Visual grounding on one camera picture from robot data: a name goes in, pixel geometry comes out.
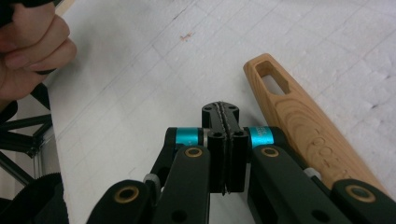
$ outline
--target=metal frame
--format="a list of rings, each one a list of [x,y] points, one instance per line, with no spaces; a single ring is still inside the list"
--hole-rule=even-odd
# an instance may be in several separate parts
[[[47,109],[50,109],[50,99],[47,87],[40,83],[31,92]],[[14,133],[13,130],[40,125],[40,127],[30,136],[26,134]],[[52,126],[51,115],[36,116],[28,119],[18,119],[0,124],[0,148],[9,151],[22,152],[33,158],[39,151],[43,143],[45,132]],[[5,171],[15,177],[24,186],[34,179],[22,170],[15,162],[0,152],[0,166]]]

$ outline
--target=white surface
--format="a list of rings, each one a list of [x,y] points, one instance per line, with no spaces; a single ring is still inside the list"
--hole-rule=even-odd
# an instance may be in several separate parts
[[[242,67],[271,53],[396,197],[396,4],[350,1],[76,0],[77,59],[49,87],[71,223],[113,184],[143,180],[168,127],[202,106],[265,124]],[[181,38],[190,34],[187,39]],[[211,223],[252,223],[244,195],[212,197]]]

